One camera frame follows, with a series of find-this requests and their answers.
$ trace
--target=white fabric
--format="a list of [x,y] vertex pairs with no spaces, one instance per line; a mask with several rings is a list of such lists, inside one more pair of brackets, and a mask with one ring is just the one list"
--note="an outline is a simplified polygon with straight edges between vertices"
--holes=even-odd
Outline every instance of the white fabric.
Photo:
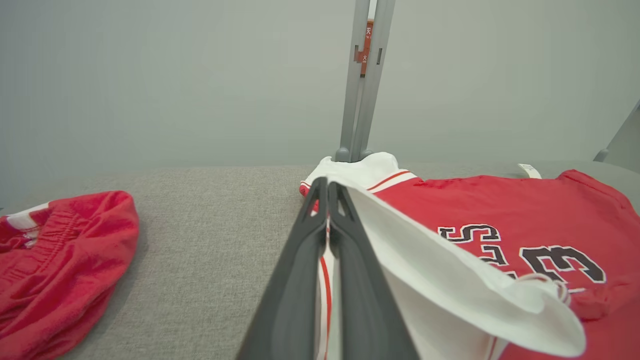
[[577,356],[584,330],[552,281],[516,281],[410,219],[360,181],[349,188],[410,334],[424,359],[495,360],[507,341]]
[[34,206],[31,209],[22,210],[19,213],[11,214],[11,215],[7,216],[6,220],[9,222],[9,224],[14,229],[18,229],[18,230],[33,229],[33,228],[37,227],[38,224],[36,224],[35,221],[33,221],[33,219],[31,218],[31,215],[29,215],[29,213],[32,213],[32,212],[38,211],[38,210],[42,210],[42,209],[46,209],[48,207],[49,207],[49,203],[47,202],[45,204]]
[[389,186],[416,177],[416,175],[406,169],[398,168],[398,162],[395,156],[388,152],[376,152],[356,163],[331,161],[331,156],[327,156],[323,158],[314,171],[300,183],[309,188],[318,177],[329,175],[346,177],[357,185],[372,192],[386,189]]
[[319,285],[320,285],[319,286],[319,289],[320,289],[320,326],[319,326],[319,332],[320,333],[319,333],[318,352],[317,352],[317,355],[316,355],[316,359],[317,360],[324,360],[324,353],[326,352],[326,347],[327,347],[327,342],[328,342],[328,330],[329,330],[328,324],[327,324],[327,316],[330,315],[330,314],[328,314],[329,309],[328,309],[328,302],[326,300],[327,299],[327,291],[328,291],[328,289],[334,289],[333,272],[334,272],[335,258],[333,256],[333,254],[331,253],[331,250],[329,248],[329,244],[328,243],[327,243],[326,247],[324,248],[323,258],[324,258],[324,263],[325,263],[326,269],[327,269],[327,279],[329,280],[329,284],[325,283],[324,271],[322,269],[322,264],[318,261],[318,282],[319,282]]

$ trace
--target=clothing tag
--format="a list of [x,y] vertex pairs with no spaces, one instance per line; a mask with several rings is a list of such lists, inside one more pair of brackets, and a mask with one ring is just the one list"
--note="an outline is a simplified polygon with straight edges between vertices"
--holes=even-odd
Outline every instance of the clothing tag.
[[518,164],[522,170],[526,171],[531,179],[542,179],[540,173],[536,170],[536,168],[532,167],[529,164]]

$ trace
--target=folded clothing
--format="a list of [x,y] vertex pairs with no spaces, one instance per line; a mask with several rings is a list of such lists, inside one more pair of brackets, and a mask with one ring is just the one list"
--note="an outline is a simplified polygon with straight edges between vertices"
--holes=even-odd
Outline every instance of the folded clothing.
[[[616,189],[576,170],[555,179],[422,180],[386,152],[356,163],[326,157],[300,193],[320,176],[349,179],[513,278],[537,273],[565,284],[587,334],[580,359],[638,358],[640,217]],[[511,345],[501,359],[557,357]]]
[[138,214],[125,192],[0,217],[0,360],[52,359],[82,341],[137,241]]

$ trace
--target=red jersey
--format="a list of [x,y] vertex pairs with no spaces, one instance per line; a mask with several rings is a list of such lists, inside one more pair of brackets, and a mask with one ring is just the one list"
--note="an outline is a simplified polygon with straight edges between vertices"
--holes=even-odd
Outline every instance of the red jersey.
[[[579,359],[640,354],[640,217],[614,188],[576,170],[556,179],[422,180],[399,169],[393,155],[377,153],[354,164],[325,158],[301,192],[331,173],[512,277],[538,272],[565,283],[587,334]],[[501,357],[555,358],[515,345]]]

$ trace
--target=gray upholstery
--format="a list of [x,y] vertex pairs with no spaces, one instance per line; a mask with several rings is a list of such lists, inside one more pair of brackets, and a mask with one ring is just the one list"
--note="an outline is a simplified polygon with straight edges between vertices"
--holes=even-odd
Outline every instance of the gray upholstery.
[[[640,175],[603,163],[536,162],[609,184],[640,208]],[[525,177],[509,164],[402,164],[422,178]],[[105,190],[133,195],[138,249],[103,318],[64,359],[232,359],[302,203],[313,167],[160,169],[71,179],[2,211]]]

